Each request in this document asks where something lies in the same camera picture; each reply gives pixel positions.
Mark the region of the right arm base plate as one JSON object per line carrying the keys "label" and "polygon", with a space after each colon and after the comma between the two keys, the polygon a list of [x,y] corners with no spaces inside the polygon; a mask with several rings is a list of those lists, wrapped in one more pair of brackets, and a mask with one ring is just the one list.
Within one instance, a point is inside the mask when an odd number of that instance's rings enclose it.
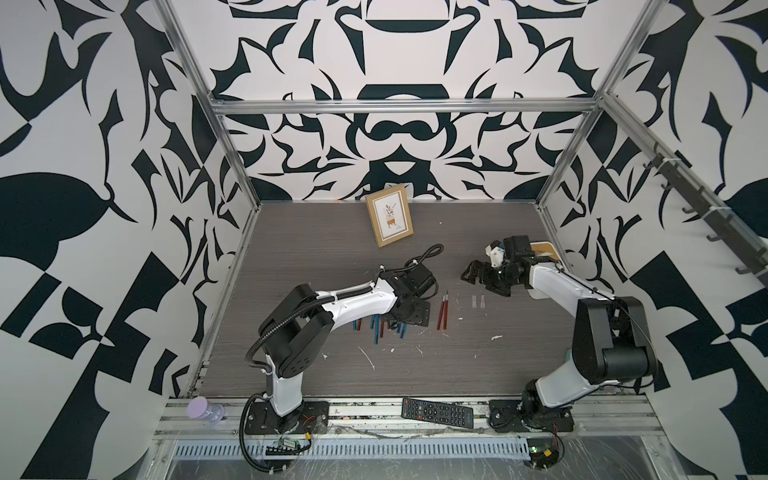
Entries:
{"label": "right arm base plate", "polygon": [[574,419],[571,407],[523,407],[522,400],[491,400],[489,426],[497,433],[572,432]]}

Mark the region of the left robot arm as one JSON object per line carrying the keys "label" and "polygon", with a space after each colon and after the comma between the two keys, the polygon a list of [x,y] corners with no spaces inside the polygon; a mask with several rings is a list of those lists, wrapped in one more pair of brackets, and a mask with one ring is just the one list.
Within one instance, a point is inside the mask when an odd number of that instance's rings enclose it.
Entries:
{"label": "left robot arm", "polygon": [[266,398],[279,417],[303,403],[303,373],[312,365],[330,334],[344,325],[378,315],[397,324],[427,326],[430,297],[438,289],[423,264],[380,270],[372,280],[332,291],[300,284],[281,301],[259,328],[245,362],[267,376]]}

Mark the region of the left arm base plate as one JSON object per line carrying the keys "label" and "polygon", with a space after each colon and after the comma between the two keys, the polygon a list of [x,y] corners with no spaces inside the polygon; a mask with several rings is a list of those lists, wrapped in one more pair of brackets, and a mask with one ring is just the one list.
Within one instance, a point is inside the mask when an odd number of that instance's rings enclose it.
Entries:
{"label": "left arm base plate", "polygon": [[326,401],[304,401],[297,409],[280,416],[269,402],[257,401],[244,414],[244,434],[304,434],[323,430],[328,424],[329,408]]}

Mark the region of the red carving knife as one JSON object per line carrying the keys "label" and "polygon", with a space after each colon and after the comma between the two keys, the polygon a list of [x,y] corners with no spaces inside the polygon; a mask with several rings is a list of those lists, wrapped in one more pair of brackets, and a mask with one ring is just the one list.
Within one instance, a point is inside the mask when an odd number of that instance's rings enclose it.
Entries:
{"label": "red carving knife", "polygon": [[439,324],[440,324],[440,317],[441,317],[441,313],[442,313],[442,312],[441,312],[441,310],[442,310],[442,307],[441,307],[441,305],[440,305],[440,310],[439,310],[439,315],[438,315],[438,322],[437,322],[437,327],[436,327],[436,329],[437,329],[438,331],[440,331],[440,330],[441,330],[441,329],[439,328],[439,327],[440,327],[440,326],[439,326]]}
{"label": "red carving knife", "polygon": [[442,299],[442,310],[441,310],[441,317],[440,317],[440,324],[439,328],[441,330],[447,329],[447,322],[448,322],[448,308],[449,308],[449,292],[446,291],[443,299]]}

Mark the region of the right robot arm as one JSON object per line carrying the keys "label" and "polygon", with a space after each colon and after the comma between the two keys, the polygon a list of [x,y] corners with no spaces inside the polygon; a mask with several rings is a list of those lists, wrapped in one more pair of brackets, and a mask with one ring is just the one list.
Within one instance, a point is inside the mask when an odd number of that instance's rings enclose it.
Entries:
{"label": "right robot arm", "polygon": [[537,252],[526,236],[494,241],[486,260],[472,261],[463,281],[508,297],[524,287],[534,299],[554,301],[574,319],[570,356],[552,373],[529,382],[514,407],[492,406],[497,429],[567,431],[572,405],[603,387],[632,387],[658,370],[642,303],[604,292],[572,275],[554,254]]}

